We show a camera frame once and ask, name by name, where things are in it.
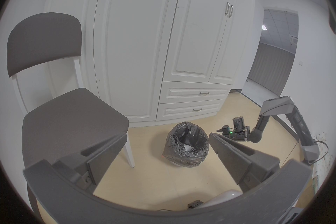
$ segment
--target cabinet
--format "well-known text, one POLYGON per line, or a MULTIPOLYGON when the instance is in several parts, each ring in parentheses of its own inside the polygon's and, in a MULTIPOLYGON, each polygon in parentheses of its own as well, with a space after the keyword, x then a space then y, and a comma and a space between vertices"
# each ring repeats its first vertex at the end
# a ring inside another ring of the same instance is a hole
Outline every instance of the cabinet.
MULTIPOLYGON (((85 87, 134 127, 221 108, 254 0, 47 0, 45 11, 79 19, 85 87)), ((56 96, 77 87, 71 64, 62 59, 48 67, 56 96)))

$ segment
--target floor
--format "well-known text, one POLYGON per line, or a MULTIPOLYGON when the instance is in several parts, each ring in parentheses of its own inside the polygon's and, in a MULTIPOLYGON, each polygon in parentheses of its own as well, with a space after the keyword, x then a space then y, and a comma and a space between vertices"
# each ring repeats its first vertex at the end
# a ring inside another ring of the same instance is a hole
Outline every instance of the floor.
MULTIPOLYGON (((260 107, 240 93, 230 93, 216 116, 192 121, 207 134, 222 125, 233 125, 234 117, 243 116, 246 125, 253 128, 260 107)), ((135 159, 131 168, 121 151, 112 162, 94 195, 129 207, 147 210, 186 210, 194 200, 206 202, 218 194, 239 187, 210 147, 207 158, 198 167, 177 167, 162 157, 165 141, 175 124, 129 129, 129 138, 135 159)), ((259 143, 245 145, 280 159, 282 166, 289 159, 301 159, 296 140, 273 118, 259 143)), ((46 223, 55 223, 39 205, 46 223)))
POLYGON ((265 100, 279 97, 274 92, 271 92, 251 79, 246 80, 241 92, 260 106, 263 105, 265 100))

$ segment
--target curtain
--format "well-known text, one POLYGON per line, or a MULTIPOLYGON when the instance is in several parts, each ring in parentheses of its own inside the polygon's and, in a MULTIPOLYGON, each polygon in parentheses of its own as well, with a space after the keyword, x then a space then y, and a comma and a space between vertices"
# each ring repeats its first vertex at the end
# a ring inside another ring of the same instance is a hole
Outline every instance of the curtain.
POLYGON ((280 96, 291 72, 295 55, 259 43, 248 78, 280 96))

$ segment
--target chair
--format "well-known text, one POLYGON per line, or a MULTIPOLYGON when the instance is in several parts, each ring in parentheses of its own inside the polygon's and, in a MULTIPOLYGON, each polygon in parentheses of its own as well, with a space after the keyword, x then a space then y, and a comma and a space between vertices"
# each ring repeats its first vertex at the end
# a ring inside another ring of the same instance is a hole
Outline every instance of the chair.
POLYGON ((128 163, 131 167, 135 165, 128 138, 128 119, 83 87, 79 65, 81 47, 81 24, 68 14, 33 15, 16 25, 9 35, 7 71, 25 114, 22 126, 25 167, 42 159, 53 164, 66 155, 123 136, 127 137, 124 150, 128 163), (67 57, 74 57, 79 88, 28 113, 16 74, 37 64, 67 57))

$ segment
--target robotic arm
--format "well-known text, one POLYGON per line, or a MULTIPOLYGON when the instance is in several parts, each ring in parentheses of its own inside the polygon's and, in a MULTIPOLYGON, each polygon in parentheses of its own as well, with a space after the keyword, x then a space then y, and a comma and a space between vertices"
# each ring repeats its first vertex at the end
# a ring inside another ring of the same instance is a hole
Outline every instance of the robotic arm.
POLYGON ((222 132, 225 137, 232 140, 258 143, 270 116, 280 114, 286 115, 298 135, 305 160, 307 162, 316 160, 320 154, 319 147, 310 135, 303 117, 289 96, 264 101, 257 124, 252 131, 250 131, 250 126, 245 126, 243 117, 236 117, 233 119, 233 130, 230 130, 228 125, 224 125, 217 132, 222 132))

